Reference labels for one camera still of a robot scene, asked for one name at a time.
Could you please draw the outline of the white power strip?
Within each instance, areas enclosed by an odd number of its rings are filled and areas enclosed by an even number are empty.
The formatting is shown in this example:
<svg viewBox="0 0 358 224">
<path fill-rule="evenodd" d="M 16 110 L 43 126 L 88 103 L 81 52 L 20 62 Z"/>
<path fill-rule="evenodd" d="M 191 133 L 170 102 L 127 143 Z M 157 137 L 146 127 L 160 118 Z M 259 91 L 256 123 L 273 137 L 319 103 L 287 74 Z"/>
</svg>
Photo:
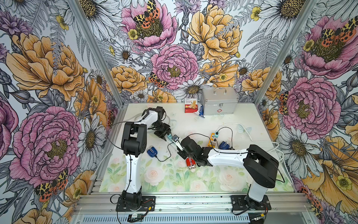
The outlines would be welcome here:
<svg viewBox="0 0 358 224">
<path fill-rule="evenodd" d="M 167 134 L 167 138 L 177 147 L 178 150 L 184 151 L 184 148 L 181 145 L 181 138 L 179 136 L 176 134 Z"/>
</svg>

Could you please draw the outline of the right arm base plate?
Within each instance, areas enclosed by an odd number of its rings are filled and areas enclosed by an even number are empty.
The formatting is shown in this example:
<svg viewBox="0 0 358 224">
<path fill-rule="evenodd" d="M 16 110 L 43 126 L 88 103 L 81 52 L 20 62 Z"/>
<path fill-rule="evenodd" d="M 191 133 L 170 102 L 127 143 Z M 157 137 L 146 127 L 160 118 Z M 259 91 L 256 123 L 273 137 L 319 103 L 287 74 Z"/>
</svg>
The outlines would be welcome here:
<svg viewBox="0 0 358 224">
<path fill-rule="evenodd" d="M 263 200 L 260 202 L 250 199 L 248 195 L 231 195 L 230 199 L 233 211 L 263 211 L 272 209 L 267 195 L 264 195 Z"/>
</svg>

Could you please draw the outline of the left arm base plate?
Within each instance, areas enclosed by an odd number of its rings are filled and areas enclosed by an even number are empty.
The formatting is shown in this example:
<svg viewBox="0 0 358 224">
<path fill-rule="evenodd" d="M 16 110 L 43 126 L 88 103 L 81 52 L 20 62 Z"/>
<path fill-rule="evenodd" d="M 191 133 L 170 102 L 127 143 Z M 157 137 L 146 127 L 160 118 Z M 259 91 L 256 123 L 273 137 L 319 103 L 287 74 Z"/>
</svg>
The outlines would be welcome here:
<svg viewBox="0 0 358 224">
<path fill-rule="evenodd" d="M 156 196 L 121 196 L 116 205 L 117 212 L 147 212 L 154 211 Z"/>
</svg>

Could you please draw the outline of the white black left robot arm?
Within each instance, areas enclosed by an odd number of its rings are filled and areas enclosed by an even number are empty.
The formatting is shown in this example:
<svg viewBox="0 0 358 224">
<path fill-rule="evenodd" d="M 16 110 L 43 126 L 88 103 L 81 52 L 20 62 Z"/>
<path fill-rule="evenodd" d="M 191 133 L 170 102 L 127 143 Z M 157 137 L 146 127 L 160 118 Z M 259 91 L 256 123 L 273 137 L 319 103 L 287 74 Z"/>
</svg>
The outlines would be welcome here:
<svg viewBox="0 0 358 224">
<path fill-rule="evenodd" d="M 139 162 L 147 148 L 147 130 L 153 129 L 154 134 L 166 141 L 171 133 L 170 126 L 164 123 L 166 111 L 163 107 L 148 108 L 143 111 L 138 121 L 124 124 L 121 149 L 126 159 L 126 184 L 120 198 L 120 205 L 133 211 L 140 209 L 142 204 L 142 186 L 140 182 Z"/>
</svg>

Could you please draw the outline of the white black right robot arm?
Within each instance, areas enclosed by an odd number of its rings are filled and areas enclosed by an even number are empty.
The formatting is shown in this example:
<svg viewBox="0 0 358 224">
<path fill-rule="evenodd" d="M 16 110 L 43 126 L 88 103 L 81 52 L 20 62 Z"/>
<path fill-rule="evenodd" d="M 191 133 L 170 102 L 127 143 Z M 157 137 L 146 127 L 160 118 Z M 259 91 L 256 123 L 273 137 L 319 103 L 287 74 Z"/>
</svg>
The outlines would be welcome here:
<svg viewBox="0 0 358 224">
<path fill-rule="evenodd" d="M 189 136 L 178 139 L 174 144 L 182 158 L 190 158 L 198 166 L 246 169 L 253 178 L 247 194 L 249 202 L 262 202 L 267 190 L 276 186 L 279 161 L 258 145 L 251 144 L 243 150 L 220 150 L 214 147 L 201 147 Z"/>
</svg>

